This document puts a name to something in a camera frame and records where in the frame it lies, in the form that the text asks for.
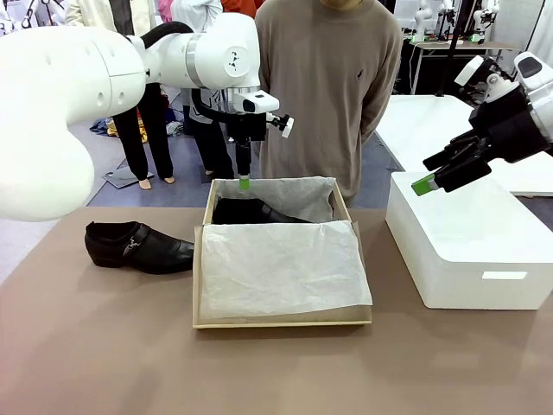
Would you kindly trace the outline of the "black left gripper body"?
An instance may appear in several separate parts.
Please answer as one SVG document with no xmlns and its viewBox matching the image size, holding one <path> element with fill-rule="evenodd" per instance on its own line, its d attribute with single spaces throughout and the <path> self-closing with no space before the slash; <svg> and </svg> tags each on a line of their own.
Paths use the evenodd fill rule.
<svg viewBox="0 0 553 415">
<path fill-rule="evenodd" d="M 265 140 L 267 130 L 265 113 L 228 114 L 225 124 L 227 136 L 236 142 Z"/>
</svg>

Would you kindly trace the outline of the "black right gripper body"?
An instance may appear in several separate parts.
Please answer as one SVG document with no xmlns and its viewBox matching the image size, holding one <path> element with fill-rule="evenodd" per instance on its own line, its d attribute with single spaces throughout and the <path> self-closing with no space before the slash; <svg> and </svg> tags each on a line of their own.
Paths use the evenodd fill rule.
<svg viewBox="0 0 553 415">
<path fill-rule="evenodd" d="M 478 158 L 484 163 L 494 159 L 516 163 L 549 150 L 552 143 L 531 116 L 531 109 L 521 86 L 475 108 L 469 123 L 479 141 Z"/>
</svg>

